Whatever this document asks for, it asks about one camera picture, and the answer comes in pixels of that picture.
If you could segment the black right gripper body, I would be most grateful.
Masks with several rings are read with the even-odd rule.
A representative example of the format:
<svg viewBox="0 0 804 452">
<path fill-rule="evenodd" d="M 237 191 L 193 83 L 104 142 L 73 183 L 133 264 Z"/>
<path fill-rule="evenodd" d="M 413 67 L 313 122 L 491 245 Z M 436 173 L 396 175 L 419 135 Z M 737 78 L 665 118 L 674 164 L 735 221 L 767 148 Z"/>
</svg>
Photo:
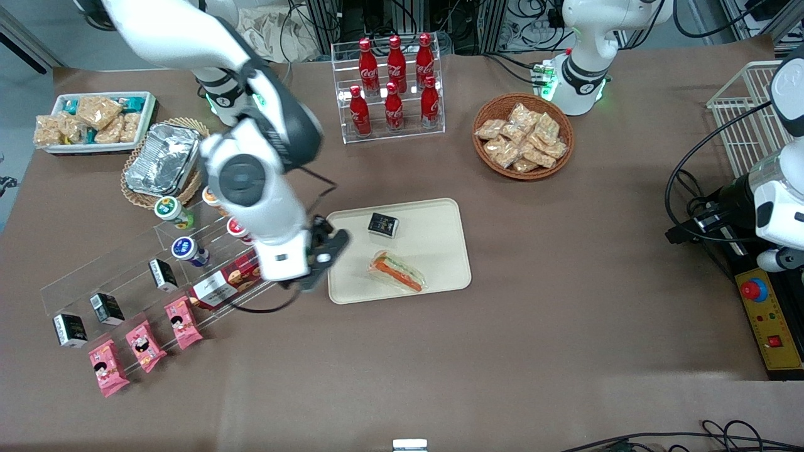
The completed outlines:
<svg viewBox="0 0 804 452">
<path fill-rule="evenodd" d="M 322 254 L 320 261 L 317 252 L 325 248 L 333 233 L 334 227 L 326 218 L 321 215 L 313 215 L 310 224 L 310 246 L 307 252 L 308 263 L 311 268 L 329 268 L 332 266 L 332 255 Z"/>
</svg>

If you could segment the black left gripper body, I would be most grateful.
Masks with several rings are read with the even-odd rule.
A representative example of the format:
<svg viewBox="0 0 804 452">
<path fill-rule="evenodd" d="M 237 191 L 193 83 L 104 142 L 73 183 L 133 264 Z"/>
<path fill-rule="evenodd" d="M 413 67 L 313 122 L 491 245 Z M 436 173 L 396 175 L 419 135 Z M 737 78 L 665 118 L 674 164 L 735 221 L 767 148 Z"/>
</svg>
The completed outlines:
<svg viewBox="0 0 804 452">
<path fill-rule="evenodd" d="M 756 235 L 754 195 L 749 175 L 735 178 L 716 193 L 716 207 L 721 228 L 731 228 L 740 235 Z"/>
</svg>

